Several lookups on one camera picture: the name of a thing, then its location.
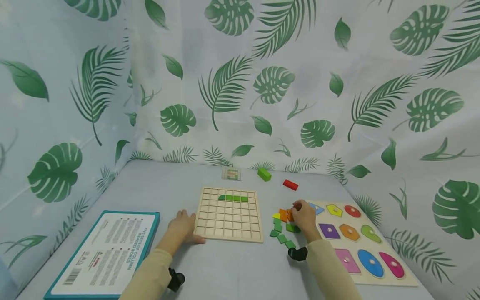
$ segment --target beige sleeve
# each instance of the beige sleeve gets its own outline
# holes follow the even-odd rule
[[[168,267],[172,256],[161,249],[155,249],[145,258],[133,274],[119,300],[158,300],[170,283]]]
[[[362,300],[335,250],[327,240],[308,244],[307,263],[326,300]]]

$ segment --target pink oval puzzle piece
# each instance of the pink oval puzzle piece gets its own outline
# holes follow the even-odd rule
[[[350,274],[360,274],[360,268],[347,249],[335,249],[335,253]]]
[[[393,276],[398,279],[402,279],[403,277],[405,277],[405,270],[403,269],[400,262],[398,262],[398,260],[385,252],[380,252],[379,254],[390,269],[390,271],[392,271]]]

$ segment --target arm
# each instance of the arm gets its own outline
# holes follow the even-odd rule
[[[307,264],[326,300],[362,300],[332,244],[323,240],[315,224],[315,210],[304,200],[293,204],[293,218],[308,242]]]
[[[168,267],[180,245],[184,241],[205,243],[204,238],[193,234],[194,225],[195,214],[188,216],[185,210],[179,211],[160,243],[135,272],[119,300],[158,300],[170,283]]]

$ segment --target red circle puzzle piece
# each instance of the red circle puzzle piece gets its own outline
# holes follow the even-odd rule
[[[346,205],[345,211],[347,212],[347,214],[355,218],[359,218],[361,216],[360,211],[351,205]]]

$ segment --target wooden shape puzzle board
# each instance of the wooden shape puzzle board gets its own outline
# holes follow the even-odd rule
[[[204,187],[198,204],[195,234],[206,239],[263,243],[256,193]]]
[[[410,286],[418,282],[378,228],[354,204],[307,201],[317,212],[317,229],[330,241],[357,284]]]

